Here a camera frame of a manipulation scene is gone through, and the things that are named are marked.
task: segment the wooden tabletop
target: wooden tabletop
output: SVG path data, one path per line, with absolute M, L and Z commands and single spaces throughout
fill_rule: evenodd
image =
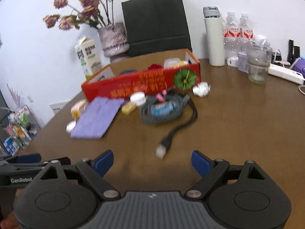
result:
M 138 111 L 128 116 L 119 112 L 102 139 L 71 139 L 66 125 L 72 105 L 84 98 L 82 93 L 42 129 L 27 153 L 39 152 L 43 160 L 68 156 L 75 163 L 111 149 L 114 165 L 104 178 L 121 193 L 185 192 L 200 180 L 190 162 L 193 150 L 231 164 L 255 160 L 291 200 L 292 214 L 285 228 L 304 228 L 305 96 L 296 84 L 283 79 L 269 76 L 265 86 L 258 85 L 236 68 L 201 63 L 201 79 L 211 85 L 211 93 L 192 98 L 198 120 L 174 137 L 163 160 L 156 157 L 156 147 L 172 127 L 191 116 L 188 106 L 180 119 L 159 126 L 144 124 Z

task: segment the milk carton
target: milk carton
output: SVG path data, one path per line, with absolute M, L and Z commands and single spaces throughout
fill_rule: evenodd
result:
M 102 69 L 102 62 L 96 51 L 93 39 L 89 39 L 86 36 L 82 37 L 75 46 L 75 50 L 86 79 L 89 79 L 94 73 Z

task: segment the vase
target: vase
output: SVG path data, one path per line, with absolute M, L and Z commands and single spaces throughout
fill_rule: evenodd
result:
M 98 30 L 105 57 L 113 57 L 129 49 L 123 22 L 102 27 Z

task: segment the ribbed gray surface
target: ribbed gray surface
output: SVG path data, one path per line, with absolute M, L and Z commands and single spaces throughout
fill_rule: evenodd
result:
M 184 200 L 179 192 L 127 192 L 105 202 L 81 229 L 224 229 L 200 202 Z

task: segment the cable connector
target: cable connector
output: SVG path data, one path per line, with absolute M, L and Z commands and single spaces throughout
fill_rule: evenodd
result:
M 169 137 L 166 137 L 164 138 L 159 146 L 157 147 L 156 149 L 156 156 L 160 159 L 163 159 L 165 154 L 167 153 L 167 151 L 170 149 L 171 147 L 171 143 L 173 141 L 173 137 L 172 136 L 169 136 Z

